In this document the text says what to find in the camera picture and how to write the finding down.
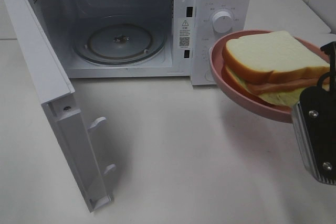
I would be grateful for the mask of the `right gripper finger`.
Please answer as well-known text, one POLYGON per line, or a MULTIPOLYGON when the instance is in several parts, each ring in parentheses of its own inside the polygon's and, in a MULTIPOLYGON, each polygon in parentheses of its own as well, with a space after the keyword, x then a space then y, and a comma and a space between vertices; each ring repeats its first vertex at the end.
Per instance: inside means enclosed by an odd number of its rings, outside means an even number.
POLYGON ((306 171, 320 183, 335 184, 335 97, 321 87, 308 87, 291 117, 306 171))
POLYGON ((329 77, 335 75, 335 41, 332 41, 320 48, 330 60, 330 70, 328 73, 324 73, 321 77, 329 77))

